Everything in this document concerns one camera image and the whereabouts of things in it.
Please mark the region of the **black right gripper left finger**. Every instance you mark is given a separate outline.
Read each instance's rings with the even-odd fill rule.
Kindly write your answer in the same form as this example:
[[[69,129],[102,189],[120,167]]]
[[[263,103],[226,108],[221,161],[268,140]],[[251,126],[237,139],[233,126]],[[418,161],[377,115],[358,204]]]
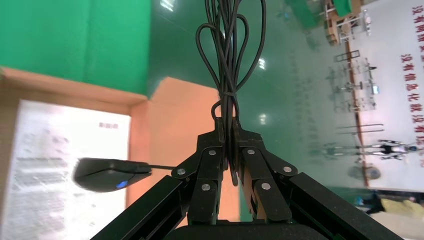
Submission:
[[[224,127],[197,138],[185,161],[165,175],[126,210],[100,230],[95,240],[171,240],[184,218],[190,225],[214,225],[218,218],[224,173]]]

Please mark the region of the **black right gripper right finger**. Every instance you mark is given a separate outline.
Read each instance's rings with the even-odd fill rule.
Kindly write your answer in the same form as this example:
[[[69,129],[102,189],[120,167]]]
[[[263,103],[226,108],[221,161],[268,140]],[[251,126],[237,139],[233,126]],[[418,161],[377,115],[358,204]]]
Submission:
[[[269,152],[260,134],[231,126],[234,163],[253,222],[243,240],[397,240],[399,236]]]

